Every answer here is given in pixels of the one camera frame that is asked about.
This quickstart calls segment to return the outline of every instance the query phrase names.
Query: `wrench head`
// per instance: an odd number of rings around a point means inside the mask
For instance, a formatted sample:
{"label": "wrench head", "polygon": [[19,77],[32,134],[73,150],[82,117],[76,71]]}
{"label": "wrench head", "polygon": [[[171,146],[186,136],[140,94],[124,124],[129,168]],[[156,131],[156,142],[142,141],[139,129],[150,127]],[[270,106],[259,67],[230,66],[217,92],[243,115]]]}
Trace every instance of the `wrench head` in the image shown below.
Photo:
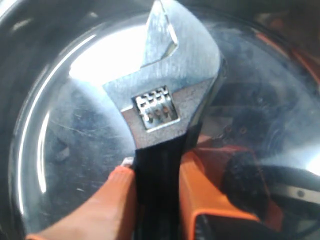
{"label": "wrench head", "polygon": [[182,136],[198,124],[222,62],[207,29],[175,0],[156,0],[145,30],[139,70],[103,85],[137,149]]}

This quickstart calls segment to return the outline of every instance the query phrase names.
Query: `orange object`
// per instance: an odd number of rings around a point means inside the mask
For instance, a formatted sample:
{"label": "orange object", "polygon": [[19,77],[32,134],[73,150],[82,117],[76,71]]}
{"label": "orange object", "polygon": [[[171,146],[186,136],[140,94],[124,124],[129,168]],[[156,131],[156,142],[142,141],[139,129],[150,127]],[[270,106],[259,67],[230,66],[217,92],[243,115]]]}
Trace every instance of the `orange object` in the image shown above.
{"label": "orange object", "polygon": [[202,214],[260,221],[255,215],[232,205],[227,196],[206,178],[196,164],[201,160],[194,152],[186,153],[181,161],[179,200],[181,221],[187,240],[194,239],[196,218]]}
{"label": "orange object", "polygon": [[118,166],[83,205],[26,240],[130,240],[135,227],[135,173]]}

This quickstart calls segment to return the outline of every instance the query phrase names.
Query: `chrome metal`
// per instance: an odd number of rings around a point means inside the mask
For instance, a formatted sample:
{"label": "chrome metal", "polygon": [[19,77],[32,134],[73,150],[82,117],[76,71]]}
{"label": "chrome metal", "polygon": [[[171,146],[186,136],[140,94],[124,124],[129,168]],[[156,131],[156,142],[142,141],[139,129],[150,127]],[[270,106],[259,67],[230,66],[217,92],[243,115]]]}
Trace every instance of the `chrome metal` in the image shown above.
{"label": "chrome metal", "polygon": [[[137,149],[182,136],[191,123],[197,124],[197,112],[211,93],[221,65],[217,44],[180,3],[156,0],[146,27],[141,68],[103,86],[127,121]],[[171,92],[179,121],[146,131],[149,127],[139,119],[133,98],[161,86]]]}
{"label": "chrome metal", "polygon": [[276,184],[270,189],[270,193],[282,197],[298,199],[300,201],[320,205],[320,192],[306,188],[290,186],[285,184]]}
{"label": "chrome metal", "polygon": [[179,121],[178,113],[166,86],[135,98],[139,114],[147,130],[165,127]]}

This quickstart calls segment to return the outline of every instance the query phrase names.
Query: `reflective surface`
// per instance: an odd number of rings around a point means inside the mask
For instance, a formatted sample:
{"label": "reflective surface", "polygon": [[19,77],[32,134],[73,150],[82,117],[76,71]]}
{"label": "reflective surface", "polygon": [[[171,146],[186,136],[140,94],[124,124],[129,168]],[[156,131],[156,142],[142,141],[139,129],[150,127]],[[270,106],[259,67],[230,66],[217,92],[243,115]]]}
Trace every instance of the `reflective surface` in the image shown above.
{"label": "reflective surface", "polygon": [[[261,12],[268,7],[254,2]],[[287,7],[285,2],[269,10],[282,11]],[[318,85],[296,59],[257,38],[243,22],[199,8],[203,3],[210,5],[200,1],[189,5],[226,58],[228,79],[207,113],[202,132],[215,138],[216,148],[237,145],[253,150],[271,197],[285,213],[282,233],[296,239],[319,239],[314,232],[320,210],[316,201],[310,203],[309,192],[305,191],[308,198],[304,200],[300,192],[300,197],[298,192],[291,197],[292,191],[279,194],[278,190],[285,185],[287,190],[319,191]],[[225,4],[216,1],[212,5],[223,8]],[[138,0],[125,4],[29,1],[1,20],[0,30],[5,34],[0,37],[0,111],[6,116],[0,123],[4,159],[1,196],[8,195],[6,159],[13,128],[31,86],[38,80],[26,103],[29,111],[19,118],[29,119],[28,127],[24,128],[26,121],[21,121],[13,138],[12,211],[7,199],[0,208],[1,228],[11,239],[17,235],[13,226],[22,235],[68,214],[102,185],[123,157],[134,154],[131,133],[105,91],[91,81],[65,79],[62,76],[69,68],[60,63],[71,64],[78,51],[101,35],[139,29],[151,5],[152,1]],[[248,13],[244,8],[229,12]],[[134,31],[127,36],[135,37]],[[241,176],[250,179],[249,166],[241,169]],[[16,216],[14,224],[7,221],[10,213]],[[306,237],[299,235],[303,231]]]}

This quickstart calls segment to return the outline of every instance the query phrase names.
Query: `wrench jaw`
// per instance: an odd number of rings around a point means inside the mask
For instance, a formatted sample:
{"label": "wrench jaw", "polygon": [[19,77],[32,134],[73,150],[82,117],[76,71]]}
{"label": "wrench jaw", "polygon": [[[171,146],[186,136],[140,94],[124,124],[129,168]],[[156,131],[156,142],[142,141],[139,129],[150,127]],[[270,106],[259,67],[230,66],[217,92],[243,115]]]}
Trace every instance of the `wrench jaw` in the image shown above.
{"label": "wrench jaw", "polygon": [[156,0],[146,23],[140,70],[103,87],[144,149],[187,133],[219,80],[219,48],[203,24],[175,0]]}

